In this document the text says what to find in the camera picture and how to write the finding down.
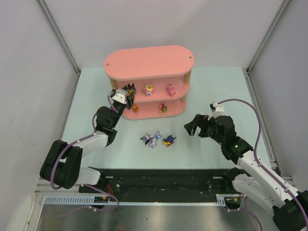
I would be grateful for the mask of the yellow mouse dragon-costume figurine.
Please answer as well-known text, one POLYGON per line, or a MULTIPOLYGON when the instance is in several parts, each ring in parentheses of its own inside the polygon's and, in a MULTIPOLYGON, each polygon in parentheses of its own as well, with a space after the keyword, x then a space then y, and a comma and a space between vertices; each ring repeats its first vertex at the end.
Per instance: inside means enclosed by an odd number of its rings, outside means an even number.
POLYGON ((136 88, 134 83, 132 83, 132 84, 126 84, 122 89, 127 92, 128 96, 130 96, 135 91, 136 88))

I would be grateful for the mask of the pink bear strawberry figurine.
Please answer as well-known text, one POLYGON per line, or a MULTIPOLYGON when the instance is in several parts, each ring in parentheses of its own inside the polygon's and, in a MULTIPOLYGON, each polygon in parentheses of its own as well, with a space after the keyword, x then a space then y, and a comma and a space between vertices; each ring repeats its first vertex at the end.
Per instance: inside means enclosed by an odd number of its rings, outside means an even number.
POLYGON ((161 103, 161 104, 159 105, 158 112, 159 112, 161 115, 166 115, 166 114, 168 113, 168 107, 165 106, 164 103, 161 103))

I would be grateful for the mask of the yellow mouse navy-hood figurine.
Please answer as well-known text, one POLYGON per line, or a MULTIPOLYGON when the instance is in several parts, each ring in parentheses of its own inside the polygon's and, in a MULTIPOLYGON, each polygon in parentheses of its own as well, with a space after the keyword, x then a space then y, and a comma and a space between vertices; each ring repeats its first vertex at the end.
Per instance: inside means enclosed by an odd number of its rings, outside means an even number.
POLYGON ((163 139, 163 144, 166 147, 169 147, 170 145, 172 145, 175 142, 175 139, 177 137, 174 137, 172 135, 167 136, 165 139, 163 139))

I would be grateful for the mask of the black purple-bow imp figurine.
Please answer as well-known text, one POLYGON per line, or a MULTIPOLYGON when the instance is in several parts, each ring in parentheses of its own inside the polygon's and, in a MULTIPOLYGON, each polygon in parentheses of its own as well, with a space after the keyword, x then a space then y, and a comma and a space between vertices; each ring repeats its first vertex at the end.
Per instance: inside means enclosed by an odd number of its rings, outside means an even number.
POLYGON ((145 145, 147 145, 152 138, 153 138, 153 135, 148 133, 145 136, 141 137, 141 140, 144 142, 145 145))

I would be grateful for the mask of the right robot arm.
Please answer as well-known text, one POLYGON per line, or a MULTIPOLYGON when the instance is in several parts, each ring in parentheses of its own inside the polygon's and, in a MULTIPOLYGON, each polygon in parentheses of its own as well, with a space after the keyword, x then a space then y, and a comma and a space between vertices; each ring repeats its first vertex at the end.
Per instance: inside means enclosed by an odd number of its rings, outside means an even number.
POLYGON ((221 146, 222 154, 237 166, 223 174, 225 184, 263 207, 281 231, 301 231, 308 226, 308 192, 301 192, 256 157, 253 147, 240 138, 230 116, 209 118, 197 114, 184 128, 190 136, 197 128, 221 146))

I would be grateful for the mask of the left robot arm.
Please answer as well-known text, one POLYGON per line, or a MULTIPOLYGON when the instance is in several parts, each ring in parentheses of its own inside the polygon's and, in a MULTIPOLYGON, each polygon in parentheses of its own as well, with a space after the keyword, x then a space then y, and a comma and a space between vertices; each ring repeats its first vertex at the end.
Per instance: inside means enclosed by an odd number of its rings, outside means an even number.
POLYGON ((96 185, 102 171, 82 167, 81 160, 114 141, 117 134, 115 127, 124 110, 132 108, 135 93, 133 84, 111 90, 107 96, 110 105, 100 107, 92 117, 93 132, 71 143, 55 140, 40 169, 40 177, 49 181, 54 190, 71 189, 76 184, 96 185))

